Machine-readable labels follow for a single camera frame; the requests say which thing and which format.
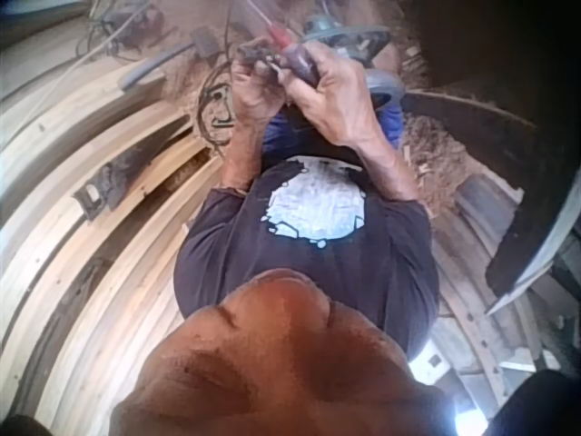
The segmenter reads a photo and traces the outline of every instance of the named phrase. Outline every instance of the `graphic print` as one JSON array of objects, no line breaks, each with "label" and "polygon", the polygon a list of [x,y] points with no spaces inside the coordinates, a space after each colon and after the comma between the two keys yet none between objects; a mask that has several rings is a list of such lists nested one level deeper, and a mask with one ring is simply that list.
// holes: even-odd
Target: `graphic print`
[{"label": "graphic print", "polygon": [[319,248],[365,225],[365,193],[351,181],[357,166],[332,159],[298,156],[300,174],[272,193],[263,222],[277,236],[308,239]]}]

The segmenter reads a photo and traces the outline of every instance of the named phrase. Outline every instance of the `blue object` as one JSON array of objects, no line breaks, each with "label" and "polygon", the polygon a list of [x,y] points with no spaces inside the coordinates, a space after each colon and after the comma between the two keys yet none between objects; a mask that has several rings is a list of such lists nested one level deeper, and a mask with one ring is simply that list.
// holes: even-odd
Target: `blue object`
[{"label": "blue object", "polygon": [[[384,107],[377,111],[377,117],[389,143],[399,150],[399,140],[403,134],[401,106]],[[262,152],[266,154],[299,148],[301,144],[308,143],[314,134],[317,133],[312,126],[302,129],[293,128],[283,114],[277,114],[266,128]]]}]

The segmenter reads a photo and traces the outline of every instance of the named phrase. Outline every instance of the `small metal part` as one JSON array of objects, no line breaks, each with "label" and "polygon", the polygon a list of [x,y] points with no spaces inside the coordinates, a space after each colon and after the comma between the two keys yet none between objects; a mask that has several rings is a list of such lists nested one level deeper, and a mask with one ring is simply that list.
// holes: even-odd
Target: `small metal part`
[{"label": "small metal part", "polygon": [[93,221],[105,206],[108,205],[114,211],[121,204],[135,179],[163,149],[172,135],[187,123],[188,119],[189,117],[184,115],[121,153],[111,162],[103,165],[82,188],[73,194],[73,198],[81,205],[88,221]]},{"label": "small metal part", "polygon": [[276,72],[276,74],[282,73],[281,68],[278,65],[276,65],[275,63],[267,62],[266,65],[268,65],[270,68],[272,68]]}]

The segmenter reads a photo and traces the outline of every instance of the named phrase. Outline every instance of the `sawdust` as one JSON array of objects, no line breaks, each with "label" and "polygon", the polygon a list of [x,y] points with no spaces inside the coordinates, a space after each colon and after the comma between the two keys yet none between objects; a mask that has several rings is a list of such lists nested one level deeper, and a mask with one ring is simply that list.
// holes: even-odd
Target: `sawdust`
[{"label": "sawdust", "polygon": [[422,201],[434,216],[453,207],[456,189],[485,168],[433,118],[406,115],[401,139],[402,148],[409,147]]}]

